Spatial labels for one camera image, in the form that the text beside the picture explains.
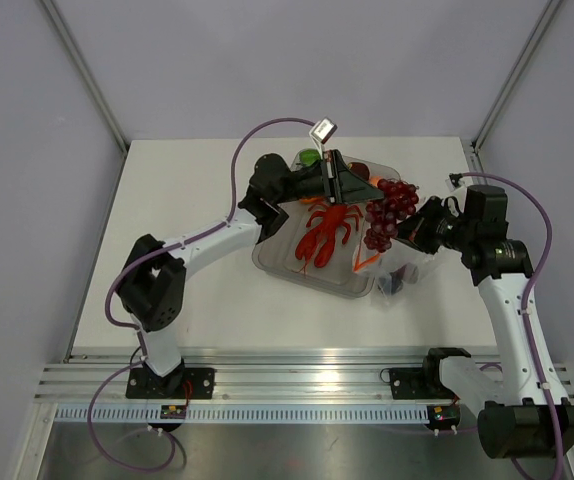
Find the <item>dark red passion fruit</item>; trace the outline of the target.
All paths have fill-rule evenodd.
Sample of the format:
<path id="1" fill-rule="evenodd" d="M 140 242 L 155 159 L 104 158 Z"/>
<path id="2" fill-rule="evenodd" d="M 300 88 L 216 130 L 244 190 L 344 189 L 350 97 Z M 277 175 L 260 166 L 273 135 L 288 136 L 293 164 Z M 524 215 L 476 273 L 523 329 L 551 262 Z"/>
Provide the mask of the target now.
<path id="1" fill-rule="evenodd" d="M 353 161 L 348 164 L 348 168 L 353 174 L 361 179 L 366 181 L 370 179 L 371 173 L 369 167 L 365 163 Z"/>

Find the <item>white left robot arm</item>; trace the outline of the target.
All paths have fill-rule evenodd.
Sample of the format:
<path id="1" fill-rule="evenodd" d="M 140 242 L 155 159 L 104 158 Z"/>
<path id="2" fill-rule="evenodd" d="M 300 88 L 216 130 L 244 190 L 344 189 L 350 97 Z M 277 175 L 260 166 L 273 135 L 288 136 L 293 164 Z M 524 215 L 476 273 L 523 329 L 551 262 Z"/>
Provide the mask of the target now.
<path id="1" fill-rule="evenodd" d="M 332 219 L 316 225 L 314 234 L 332 240 L 338 225 L 358 216 L 360 204 L 383 197 L 336 149 L 298 170 L 270 153 L 256 161 L 244 197 L 233 201 L 224 219 L 171 242 L 140 237 L 108 294 L 118 297 L 130 315 L 127 325 L 141 348 L 141 360 L 129 375 L 128 397 L 194 396 L 193 376 L 168 331 L 181 312 L 185 284 L 221 258 L 274 236 L 288 220 L 283 204 L 316 199 Z"/>

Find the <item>purple grape bunch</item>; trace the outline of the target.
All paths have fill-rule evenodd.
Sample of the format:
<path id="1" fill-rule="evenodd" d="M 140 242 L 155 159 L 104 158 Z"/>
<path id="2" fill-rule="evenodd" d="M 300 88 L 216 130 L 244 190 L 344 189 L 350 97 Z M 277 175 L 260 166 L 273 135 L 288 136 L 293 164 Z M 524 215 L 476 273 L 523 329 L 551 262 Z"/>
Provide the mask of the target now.
<path id="1" fill-rule="evenodd" d="M 381 177 L 377 188 L 384 199 L 367 203 L 363 242 L 369 250 L 384 253 L 392 247 L 398 224 L 416 213 L 419 196 L 418 187 L 403 180 Z"/>

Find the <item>clear zip top bag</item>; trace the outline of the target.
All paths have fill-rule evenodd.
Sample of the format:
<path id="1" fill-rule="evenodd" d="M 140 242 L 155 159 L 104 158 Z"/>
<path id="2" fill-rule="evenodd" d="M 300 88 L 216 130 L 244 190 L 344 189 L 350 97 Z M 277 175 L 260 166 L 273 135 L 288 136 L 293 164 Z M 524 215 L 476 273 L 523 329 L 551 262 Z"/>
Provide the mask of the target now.
<path id="1" fill-rule="evenodd" d="M 372 303 L 376 308 L 388 309 L 403 297 L 410 296 L 419 285 L 426 282 L 444 262 L 442 252 L 436 254 L 424 254 L 407 247 L 397 241 L 385 253 L 369 250 L 363 243 L 355 248 L 352 257 L 352 271 L 362 277 L 373 280 Z M 377 287 L 379 276 L 385 272 L 393 272 L 402 269 L 407 263 L 412 263 L 419 268 L 419 280 L 416 284 L 404 283 L 404 287 L 391 297 L 384 296 Z"/>

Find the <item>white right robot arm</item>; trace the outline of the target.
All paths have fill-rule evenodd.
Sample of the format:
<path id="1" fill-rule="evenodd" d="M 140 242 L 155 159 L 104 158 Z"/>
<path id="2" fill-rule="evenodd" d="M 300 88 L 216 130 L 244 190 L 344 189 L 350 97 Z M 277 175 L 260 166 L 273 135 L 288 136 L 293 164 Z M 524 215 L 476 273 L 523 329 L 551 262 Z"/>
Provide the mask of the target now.
<path id="1" fill-rule="evenodd" d="M 428 351 L 420 380 L 430 395 L 449 391 L 465 403 L 488 457 L 560 460 L 574 445 L 574 404 L 548 353 L 527 247 L 507 236 L 507 204 L 502 188 L 473 185 L 458 214 L 431 197 L 399 226 L 399 241 L 417 251 L 460 254 L 487 309 L 502 369 L 496 384 L 464 349 L 439 347 Z"/>

